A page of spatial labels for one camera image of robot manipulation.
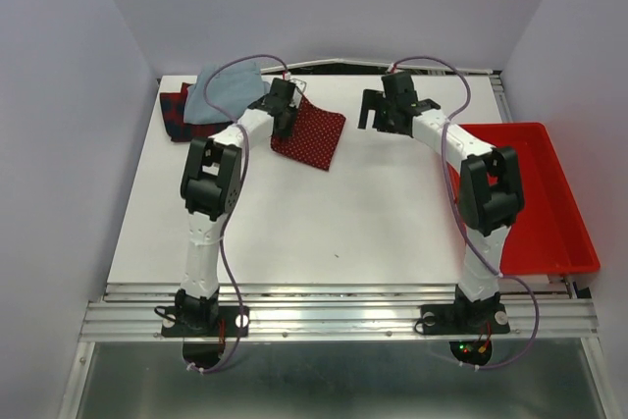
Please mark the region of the red polka dot skirt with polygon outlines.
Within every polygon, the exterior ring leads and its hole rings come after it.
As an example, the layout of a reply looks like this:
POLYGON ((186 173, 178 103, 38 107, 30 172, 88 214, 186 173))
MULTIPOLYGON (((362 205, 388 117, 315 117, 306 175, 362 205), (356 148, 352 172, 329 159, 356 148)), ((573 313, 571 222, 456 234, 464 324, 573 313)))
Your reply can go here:
POLYGON ((290 137, 271 139, 271 149, 292 161, 328 172, 346 123, 345 115, 302 97, 290 137))

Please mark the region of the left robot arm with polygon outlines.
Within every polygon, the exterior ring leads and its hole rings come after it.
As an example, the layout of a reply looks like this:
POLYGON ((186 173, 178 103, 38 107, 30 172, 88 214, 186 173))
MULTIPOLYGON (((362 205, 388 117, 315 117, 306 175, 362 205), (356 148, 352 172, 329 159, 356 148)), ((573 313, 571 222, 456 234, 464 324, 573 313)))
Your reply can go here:
POLYGON ((189 239, 174 316, 196 334, 209 334, 218 325, 219 249, 239 199, 250 149, 272 137, 291 136, 301 98, 294 82, 274 79, 269 93, 235 123, 189 145, 181 183, 189 239))

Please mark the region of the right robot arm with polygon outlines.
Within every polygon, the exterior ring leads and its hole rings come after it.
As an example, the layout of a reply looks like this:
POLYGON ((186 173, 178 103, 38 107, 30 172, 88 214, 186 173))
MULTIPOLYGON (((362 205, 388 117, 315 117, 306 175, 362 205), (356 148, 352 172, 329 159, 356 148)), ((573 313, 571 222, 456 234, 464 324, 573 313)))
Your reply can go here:
POLYGON ((437 102, 420 99, 410 73, 384 75, 382 83, 382 90, 363 91, 359 128, 409 136, 440 156, 454 219, 466 245, 453 302, 422 305, 417 330, 428 336, 506 334, 500 264, 510 230, 525 206, 517 152, 476 137, 454 124, 437 102))

